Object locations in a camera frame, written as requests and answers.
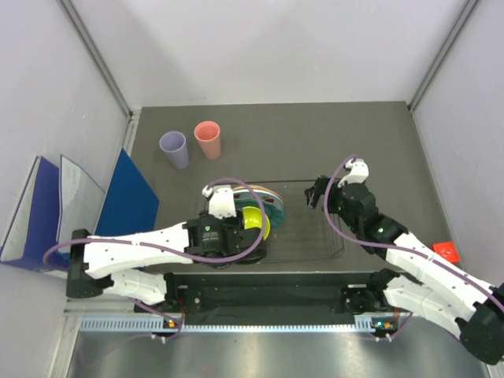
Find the yellow-green plastic bowl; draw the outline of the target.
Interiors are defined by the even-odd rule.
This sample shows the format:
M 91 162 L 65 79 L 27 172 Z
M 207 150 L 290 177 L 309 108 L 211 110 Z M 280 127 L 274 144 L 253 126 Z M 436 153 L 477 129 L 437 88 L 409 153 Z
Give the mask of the yellow-green plastic bowl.
M 263 217 L 261 210 L 254 206 L 245 206 L 242 208 L 243 213 L 243 227 L 245 230 L 257 228 L 259 230 L 264 230 L 263 239 L 266 240 L 269 237 L 271 231 L 271 223 L 268 217 L 265 218 L 265 224 L 263 224 Z

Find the pink plastic cup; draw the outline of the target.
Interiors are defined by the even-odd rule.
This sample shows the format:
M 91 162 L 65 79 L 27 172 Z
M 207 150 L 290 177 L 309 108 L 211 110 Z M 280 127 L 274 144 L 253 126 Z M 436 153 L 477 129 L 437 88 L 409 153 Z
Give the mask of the pink plastic cup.
M 194 136 L 206 158 L 218 159 L 221 155 L 221 129 L 213 121 L 203 121 L 194 129 Z

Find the purple plastic cup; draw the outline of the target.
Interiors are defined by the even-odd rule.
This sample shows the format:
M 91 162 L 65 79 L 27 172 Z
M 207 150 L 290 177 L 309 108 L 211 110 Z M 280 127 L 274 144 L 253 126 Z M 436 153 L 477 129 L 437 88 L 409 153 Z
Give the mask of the purple plastic cup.
M 159 147 L 176 169 L 185 169 L 190 164 L 187 139 L 182 132 L 166 132 L 159 140 Z

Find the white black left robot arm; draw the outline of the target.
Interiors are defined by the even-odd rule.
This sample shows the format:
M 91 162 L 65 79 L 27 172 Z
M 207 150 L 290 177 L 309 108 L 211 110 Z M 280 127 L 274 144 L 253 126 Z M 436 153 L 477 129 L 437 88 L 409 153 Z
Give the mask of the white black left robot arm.
M 75 232 L 70 252 L 66 294 L 94 298 L 103 294 L 129 297 L 161 312 L 178 305 L 178 293 L 164 273 L 148 273 L 155 265 L 204 264 L 216 269 L 252 265 L 267 255 L 270 220 L 256 207 L 236 217 L 209 214 L 152 232 L 99 237 Z

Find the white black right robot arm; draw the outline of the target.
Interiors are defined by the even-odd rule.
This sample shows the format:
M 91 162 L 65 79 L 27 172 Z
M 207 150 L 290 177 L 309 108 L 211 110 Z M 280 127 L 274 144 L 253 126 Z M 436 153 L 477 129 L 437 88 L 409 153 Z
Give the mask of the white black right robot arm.
M 503 287 L 461 270 L 425 246 L 411 231 L 381 213 L 364 183 L 340 184 L 320 176 L 305 191 L 307 206 L 323 205 L 353 233 L 346 240 L 362 246 L 399 273 L 379 272 L 367 293 L 369 305 L 391 306 L 432 322 L 457 338 L 487 365 L 503 360 Z

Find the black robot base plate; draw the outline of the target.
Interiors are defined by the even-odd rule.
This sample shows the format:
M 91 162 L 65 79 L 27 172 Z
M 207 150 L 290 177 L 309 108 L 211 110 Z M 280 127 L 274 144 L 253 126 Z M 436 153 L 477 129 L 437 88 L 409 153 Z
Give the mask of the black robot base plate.
M 262 272 L 164 275 L 167 293 L 151 307 L 157 311 L 209 315 L 240 310 L 254 317 L 276 309 L 319 308 L 325 313 L 385 312 L 391 307 L 380 289 L 396 273 Z

